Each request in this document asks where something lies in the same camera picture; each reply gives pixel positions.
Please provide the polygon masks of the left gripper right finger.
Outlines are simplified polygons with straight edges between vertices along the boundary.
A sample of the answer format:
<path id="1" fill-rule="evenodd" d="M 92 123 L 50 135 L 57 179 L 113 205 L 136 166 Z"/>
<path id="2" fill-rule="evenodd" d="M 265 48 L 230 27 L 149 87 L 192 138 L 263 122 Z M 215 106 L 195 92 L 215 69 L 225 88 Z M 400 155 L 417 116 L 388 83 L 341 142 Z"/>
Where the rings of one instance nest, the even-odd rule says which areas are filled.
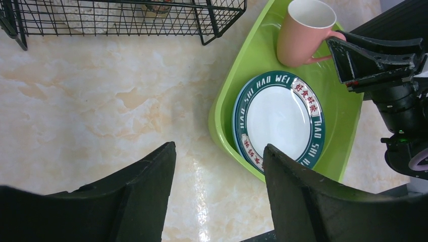
<path id="1" fill-rule="evenodd" d="M 263 152 L 277 241 L 427 241 L 427 194 L 372 194 Z"/>

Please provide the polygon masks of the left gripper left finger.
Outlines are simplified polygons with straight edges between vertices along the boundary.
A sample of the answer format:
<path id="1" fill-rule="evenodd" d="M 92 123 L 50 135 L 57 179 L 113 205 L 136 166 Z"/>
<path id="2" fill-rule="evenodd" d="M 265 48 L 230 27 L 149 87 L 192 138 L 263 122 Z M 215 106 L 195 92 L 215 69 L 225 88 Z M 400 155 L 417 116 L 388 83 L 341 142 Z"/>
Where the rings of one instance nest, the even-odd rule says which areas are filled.
<path id="1" fill-rule="evenodd" d="M 161 241 L 175 164 L 167 142 L 73 192 L 1 186 L 1 241 Z"/>

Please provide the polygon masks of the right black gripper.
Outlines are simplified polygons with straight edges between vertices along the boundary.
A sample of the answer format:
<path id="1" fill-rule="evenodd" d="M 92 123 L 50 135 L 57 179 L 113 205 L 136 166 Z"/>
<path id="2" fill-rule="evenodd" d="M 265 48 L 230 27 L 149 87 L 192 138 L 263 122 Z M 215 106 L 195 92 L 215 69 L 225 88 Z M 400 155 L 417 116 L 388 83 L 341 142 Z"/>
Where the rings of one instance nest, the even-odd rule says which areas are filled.
<path id="1" fill-rule="evenodd" d="M 393 134 L 427 131 L 427 63 L 424 40 L 379 40 L 345 32 L 327 46 L 338 80 L 367 94 Z"/>

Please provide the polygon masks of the pink mug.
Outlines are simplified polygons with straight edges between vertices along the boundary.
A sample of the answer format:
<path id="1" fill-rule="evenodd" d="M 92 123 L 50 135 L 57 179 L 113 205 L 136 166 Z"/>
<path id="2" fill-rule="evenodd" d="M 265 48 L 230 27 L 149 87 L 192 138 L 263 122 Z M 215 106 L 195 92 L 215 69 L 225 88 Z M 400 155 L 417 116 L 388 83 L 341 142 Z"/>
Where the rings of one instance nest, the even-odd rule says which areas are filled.
<path id="1" fill-rule="evenodd" d="M 346 41 L 344 34 L 332 30 L 336 21 L 334 10 L 322 1 L 291 1 L 278 34 L 278 61 L 287 67 L 296 68 L 330 59 L 330 55 L 313 55 L 322 42 L 330 37 Z"/>

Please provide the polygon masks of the green-rimmed white plate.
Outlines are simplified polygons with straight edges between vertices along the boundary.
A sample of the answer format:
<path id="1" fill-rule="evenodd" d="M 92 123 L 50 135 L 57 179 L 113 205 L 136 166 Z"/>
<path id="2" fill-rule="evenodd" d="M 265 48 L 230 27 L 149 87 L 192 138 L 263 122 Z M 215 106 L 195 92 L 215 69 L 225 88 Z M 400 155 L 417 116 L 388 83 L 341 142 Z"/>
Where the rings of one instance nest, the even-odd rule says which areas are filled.
<path id="1" fill-rule="evenodd" d="M 299 164 L 314 168 L 326 137 L 322 106 L 297 75 L 269 71 L 243 91 L 236 109 L 239 146 L 263 172 L 263 151 L 272 144 Z"/>

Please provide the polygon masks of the green plastic basin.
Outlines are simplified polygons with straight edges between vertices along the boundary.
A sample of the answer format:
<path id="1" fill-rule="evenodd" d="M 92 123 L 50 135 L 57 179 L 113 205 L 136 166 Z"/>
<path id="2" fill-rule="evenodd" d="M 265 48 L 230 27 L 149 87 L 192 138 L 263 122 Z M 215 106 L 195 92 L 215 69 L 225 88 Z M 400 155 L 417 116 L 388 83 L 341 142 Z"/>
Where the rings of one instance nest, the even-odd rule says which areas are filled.
<path id="1" fill-rule="evenodd" d="M 236 151 L 232 110 L 239 91 L 252 77 L 267 71 L 285 70 L 276 58 L 275 48 L 288 4 L 288 1 L 267 2 L 247 35 L 208 116 L 208 128 L 214 143 L 260 180 L 264 180 L 263 174 Z M 315 170 L 341 182 L 354 142 L 363 96 L 349 93 L 339 83 L 332 60 L 290 69 L 290 72 L 301 77 L 315 91 L 326 118 L 326 141 Z"/>

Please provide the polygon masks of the blue plate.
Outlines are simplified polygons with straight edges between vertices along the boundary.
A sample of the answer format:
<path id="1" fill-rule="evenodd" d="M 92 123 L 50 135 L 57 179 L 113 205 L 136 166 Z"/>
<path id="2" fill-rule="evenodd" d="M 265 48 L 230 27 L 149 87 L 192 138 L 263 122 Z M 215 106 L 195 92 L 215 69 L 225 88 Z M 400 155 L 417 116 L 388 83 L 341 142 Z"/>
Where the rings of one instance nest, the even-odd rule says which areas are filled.
<path id="1" fill-rule="evenodd" d="M 236 97 L 236 100 L 235 100 L 235 103 L 234 103 L 234 107 L 233 107 L 233 109 L 232 109 L 232 134 L 233 134 L 233 138 L 234 138 L 234 142 L 235 142 L 235 146 L 236 146 L 236 151 L 238 152 L 238 154 L 245 160 L 245 161 L 247 161 L 247 159 L 246 159 L 246 157 L 243 155 L 243 153 L 242 153 L 242 151 L 241 151 L 241 148 L 240 148 L 240 146 L 239 146 L 239 141 L 238 141 L 238 137 L 237 137 L 237 126 L 236 126 L 236 124 L 235 124 L 235 115 L 236 115 L 236 109 L 237 109 L 237 107 L 238 107 L 238 103 L 239 103 L 239 100 L 240 100 L 240 97 L 241 97 L 241 95 L 242 95 L 242 93 L 243 93 L 243 91 L 244 91 L 244 89 L 254 80 L 254 79 L 256 79 L 258 77 L 258 75 L 257 76 L 254 76 L 252 79 L 250 79 L 242 88 L 241 88 L 241 90 L 239 91 L 239 93 L 238 93 L 238 95 L 237 95 L 237 97 Z M 247 161 L 252 167 L 254 167 L 258 172 L 260 172 L 261 174 L 263 174 L 264 175 L 264 172 L 261 170 L 261 169 L 259 169 L 257 166 L 255 166 L 251 161 Z"/>

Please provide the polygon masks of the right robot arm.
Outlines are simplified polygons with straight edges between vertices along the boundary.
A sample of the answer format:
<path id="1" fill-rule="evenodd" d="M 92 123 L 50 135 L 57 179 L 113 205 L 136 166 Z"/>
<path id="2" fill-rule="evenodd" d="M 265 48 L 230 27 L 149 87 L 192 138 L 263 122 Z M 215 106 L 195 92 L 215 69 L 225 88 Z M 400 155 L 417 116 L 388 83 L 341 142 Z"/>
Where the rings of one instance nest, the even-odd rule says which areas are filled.
<path id="1" fill-rule="evenodd" d="M 427 52 L 422 38 L 379 40 L 345 32 L 327 46 L 339 82 L 372 101 L 392 133 L 385 161 L 403 175 L 427 179 Z"/>

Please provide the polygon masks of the black trash bin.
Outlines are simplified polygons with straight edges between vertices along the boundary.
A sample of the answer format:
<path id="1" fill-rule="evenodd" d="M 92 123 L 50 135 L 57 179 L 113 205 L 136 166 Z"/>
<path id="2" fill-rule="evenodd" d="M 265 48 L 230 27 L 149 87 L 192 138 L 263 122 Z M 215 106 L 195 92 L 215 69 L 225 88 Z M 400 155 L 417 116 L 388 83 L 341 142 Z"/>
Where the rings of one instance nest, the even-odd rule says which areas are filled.
<path id="1" fill-rule="evenodd" d="M 350 32 L 380 40 L 422 38 L 427 43 L 427 0 L 403 1 Z"/>

